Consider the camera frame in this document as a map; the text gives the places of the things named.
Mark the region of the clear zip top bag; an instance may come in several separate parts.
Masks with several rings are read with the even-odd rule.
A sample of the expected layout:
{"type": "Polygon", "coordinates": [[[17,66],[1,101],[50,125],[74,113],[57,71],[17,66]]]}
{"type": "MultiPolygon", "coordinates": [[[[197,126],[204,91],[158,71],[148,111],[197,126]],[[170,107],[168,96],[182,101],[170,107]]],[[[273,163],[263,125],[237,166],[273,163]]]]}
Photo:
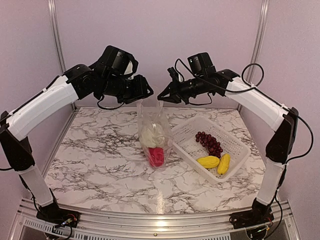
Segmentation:
{"type": "Polygon", "coordinates": [[[173,145],[173,133],[164,102],[158,101],[155,106],[146,107],[139,100],[137,107],[138,139],[149,165],[161,168],[170,156],[173,145]]]}

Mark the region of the white toy cauliflower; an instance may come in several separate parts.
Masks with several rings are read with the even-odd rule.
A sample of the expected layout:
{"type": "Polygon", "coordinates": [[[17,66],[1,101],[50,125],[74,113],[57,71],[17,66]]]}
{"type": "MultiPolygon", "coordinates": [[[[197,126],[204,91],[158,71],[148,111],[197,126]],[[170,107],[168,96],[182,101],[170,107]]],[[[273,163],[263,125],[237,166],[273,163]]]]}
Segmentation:
{"type": "Polygon", "coordinates": [[[144,125],[140,131],[139,141],[147,148],[163,148],[165,145],[165,131],[158,123],[144,125]]]}

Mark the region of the red toy bell pepper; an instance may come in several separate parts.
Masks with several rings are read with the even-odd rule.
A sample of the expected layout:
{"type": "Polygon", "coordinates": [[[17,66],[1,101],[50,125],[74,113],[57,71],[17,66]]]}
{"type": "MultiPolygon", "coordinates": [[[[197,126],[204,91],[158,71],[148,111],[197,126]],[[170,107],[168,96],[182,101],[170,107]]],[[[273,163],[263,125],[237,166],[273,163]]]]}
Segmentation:
{"type": "Polygon", "coordinates": [[[148,148],[148,162],[152,167],[160,167],[165,162],[164,149],[161,147],[148,148]]]}

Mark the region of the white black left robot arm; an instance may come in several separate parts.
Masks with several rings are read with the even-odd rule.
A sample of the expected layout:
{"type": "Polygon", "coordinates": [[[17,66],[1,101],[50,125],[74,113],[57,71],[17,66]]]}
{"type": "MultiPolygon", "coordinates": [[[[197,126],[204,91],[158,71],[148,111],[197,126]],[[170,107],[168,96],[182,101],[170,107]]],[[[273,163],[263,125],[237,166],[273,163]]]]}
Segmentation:
{"type": "Polygon", "coordinates": [[[0,145],[10,168],[30,192],[38,219],[67,225],[75,223],[79,213],[58,205],[38,167],[30,137],[44,137],[45,142],[36,145],[45,152],[57,137],[52,127],[45,130],[51,117],[87,96],[98,101],[115,97],[121,105],[151,96],[153,90],[146,78],[137,74],[138,64],[131,53],[109,45],[93,64],[71,67],[21,106],[1,114],[0,145]]]}

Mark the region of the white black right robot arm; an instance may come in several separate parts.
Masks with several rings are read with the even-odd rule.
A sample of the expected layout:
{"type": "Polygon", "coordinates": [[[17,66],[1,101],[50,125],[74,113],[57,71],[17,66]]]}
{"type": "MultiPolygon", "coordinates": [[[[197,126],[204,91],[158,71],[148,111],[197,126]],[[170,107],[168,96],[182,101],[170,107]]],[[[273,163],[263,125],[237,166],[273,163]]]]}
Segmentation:
{"type": "Polygon", "coordinates": [[[264,123],[269,129],[263,143],[265,172],[257,196],[249,210],[233,212],[229,222],[234,229],[267,223],[273,218],[271,205],[276,200],[287,170],[288,157],[296,139],[299,112],[287,107],[247,82],[244,74],[231,69],[217,70],[209,54],[201,52],[188,57],[185,69],[192,75],[186,80],[176,66],[169,67],[168,86],[157,96],[158,100],[190,104],[198,95],[220,95],[237,102],[264,123]]]}

